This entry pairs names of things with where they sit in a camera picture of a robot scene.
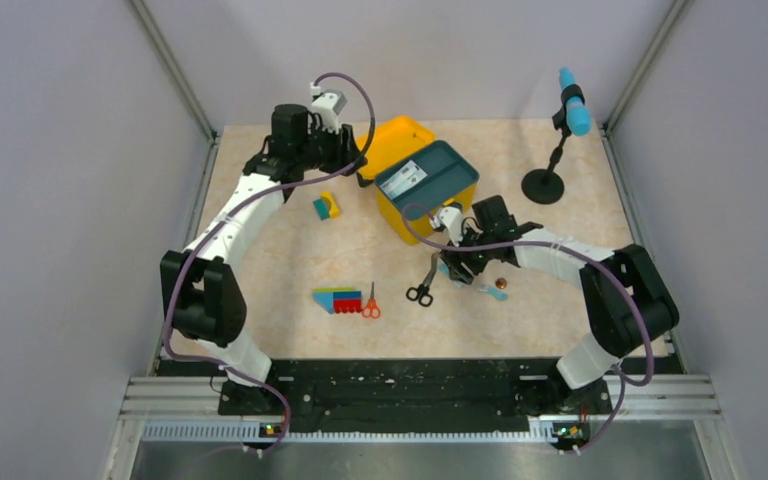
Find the light blue plaster strip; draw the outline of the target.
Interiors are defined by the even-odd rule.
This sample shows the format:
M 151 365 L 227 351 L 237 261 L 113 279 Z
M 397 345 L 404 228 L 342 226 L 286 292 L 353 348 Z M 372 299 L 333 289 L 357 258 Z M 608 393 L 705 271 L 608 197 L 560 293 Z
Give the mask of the light blue plaster strip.
M 440 272 L 440 275 L 450 281 L 456 288 L 460 289 L 466 286 L 465 283 L 461 282 L 457 278 L 452 276 L 452 273 L 448 266 L 445 263 L 441 263 L 438 265 L 438 270 Z

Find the white blue wipe sachets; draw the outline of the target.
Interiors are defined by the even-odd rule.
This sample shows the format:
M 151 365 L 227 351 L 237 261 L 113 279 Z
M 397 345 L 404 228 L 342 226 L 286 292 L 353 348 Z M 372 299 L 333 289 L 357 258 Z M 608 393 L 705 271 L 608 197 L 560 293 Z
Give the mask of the white blue wipe sachets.
M 407 161 L 381 185 L 380 189 L 389 199 L 395 199 L 427 177 L 427 172 L 413 160 Z

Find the black handled scissors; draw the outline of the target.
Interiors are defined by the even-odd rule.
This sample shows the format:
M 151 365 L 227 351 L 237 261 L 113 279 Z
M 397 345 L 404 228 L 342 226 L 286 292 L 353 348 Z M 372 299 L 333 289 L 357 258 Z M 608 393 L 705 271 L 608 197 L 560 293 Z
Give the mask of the black handled scissors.
M 409 287 L 406 290 L 405 297 L 411 302 L 415 302 L 422 307 L 430 307 L 433 304 L 434 297 L 430 293 L 431 285 L 438 271 L 439 253 L 431 255 L 430 267 L 423 280 L 417 286 Z

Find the orange handled scissors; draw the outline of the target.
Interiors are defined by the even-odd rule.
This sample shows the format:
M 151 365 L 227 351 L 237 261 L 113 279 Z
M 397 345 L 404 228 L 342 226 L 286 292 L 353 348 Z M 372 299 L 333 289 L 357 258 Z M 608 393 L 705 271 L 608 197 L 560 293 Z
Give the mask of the orange handled scissors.
M 361 315 L 364 318 L 378 319 L 381 316 L 381 309 L 379 308 L 375 298 L 375 282 L 370 285 L 369 296 L 366 304 L 361 310 Z

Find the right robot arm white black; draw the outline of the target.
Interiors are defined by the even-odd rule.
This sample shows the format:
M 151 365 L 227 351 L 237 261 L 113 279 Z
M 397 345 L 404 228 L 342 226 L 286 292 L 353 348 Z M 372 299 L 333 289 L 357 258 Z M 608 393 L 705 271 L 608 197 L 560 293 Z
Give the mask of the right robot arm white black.
M 518 223 L 499 195 L 474 204 L 473 216 L 469 222 L 452 203 L 431 218 L 433 229 L 449 236 L 441 254 L 453 281 L 469 284 L 499 261 L 550 274 L 583 294 L 590 331 L 556 363 L 546 385 L 554 409 L 574 411 L 587 386 L 678 324 L 678 308 L 642 246 L 608 249 Z

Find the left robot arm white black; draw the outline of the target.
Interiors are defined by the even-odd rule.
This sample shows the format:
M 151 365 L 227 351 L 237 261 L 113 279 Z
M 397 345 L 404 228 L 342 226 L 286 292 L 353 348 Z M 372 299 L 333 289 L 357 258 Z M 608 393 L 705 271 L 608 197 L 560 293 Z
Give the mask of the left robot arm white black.
M 179 332 L 244 386 L 243 401 L 257 413 L 279 404 L 280 386 L 269 379 L 270 358 L 245 332 L 247 305 L 238 268 L 267 220 L 308 184 L 308 171 L 324 179 L 349 175 L 363 165 L 353 128 L 339 120 L 340 107 L 319 98 L 310 106 L 281 104 L 271 116 L 271 132 L 248 160 L 220 212 L 182 251 L 168 251 L 160 263 L 164 304 L 163 344 Z

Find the teal divided tray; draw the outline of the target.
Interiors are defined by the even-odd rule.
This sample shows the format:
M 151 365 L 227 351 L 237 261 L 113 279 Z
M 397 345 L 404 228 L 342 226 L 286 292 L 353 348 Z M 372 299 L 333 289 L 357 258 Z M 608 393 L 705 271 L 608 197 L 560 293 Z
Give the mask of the teal divided tray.
M 422 167 L 427 177 L 402 195 L 389 199 L 380 185 L 409 160 Z M 448 142 L 436 140 L 397 161 L 375 178 L 379 213 L 389 222 L 401 223 L 402 209 L 409 204 L 419 204 L 429 211 L 450 200 L 469 206 L 479 179 L 479 172 L 462 154 Z

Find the yellow plastic medicine box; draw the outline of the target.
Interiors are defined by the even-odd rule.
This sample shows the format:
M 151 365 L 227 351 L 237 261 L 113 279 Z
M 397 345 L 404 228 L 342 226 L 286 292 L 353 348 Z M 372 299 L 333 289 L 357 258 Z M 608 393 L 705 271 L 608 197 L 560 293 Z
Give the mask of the yellow plastic medicine box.
M 471 207 L 478 170 L 449 143 L 408 116 L 376 127 L 358 183 L 376 191 L 382 218 L 408 245 L 432 234 L 427 212 L 456 203 Z

